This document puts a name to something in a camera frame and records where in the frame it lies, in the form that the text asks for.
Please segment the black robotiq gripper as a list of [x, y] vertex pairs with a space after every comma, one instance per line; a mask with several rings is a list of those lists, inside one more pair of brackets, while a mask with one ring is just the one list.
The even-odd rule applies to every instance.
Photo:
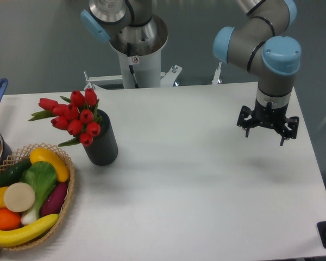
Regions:
[[283, 107], [274, 107], [273, 102], [265, 102], [264, 105], [258, 100], [255, 101], [254, 110], [243, 105], [237, 126], [245, 131], [245, 137], [249, 137], [250, 129], [257, 126], [264, 128], [274, 128], [280, 134], [280, 146], [283, 146], [284, 141], [296, 139], [299, 127], [299, 117], [286, 117], [288, 104]]

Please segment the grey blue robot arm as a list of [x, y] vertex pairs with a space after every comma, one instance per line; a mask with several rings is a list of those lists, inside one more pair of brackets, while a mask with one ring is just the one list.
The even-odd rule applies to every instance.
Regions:
[[[220, 61], [257, 76], [253, 109], [242, 107], [237, 125], [275, 130], [282, 140], [295, 139], [299, 118], [286, 117], [301, 46], [283, 36], [297, 15], [294, 1], [238, 1], [248, 16], [240, 29], [224, 27], [216, 35], [213, 53]], [[89, 1], [80, 14], [87, 31], [109, 43], [120, 60], [126, 89], [171, 86], [172, 72], [161, 74], [161, 50], [168, 39], [165, 22], [152, 12], [151, 1]]]

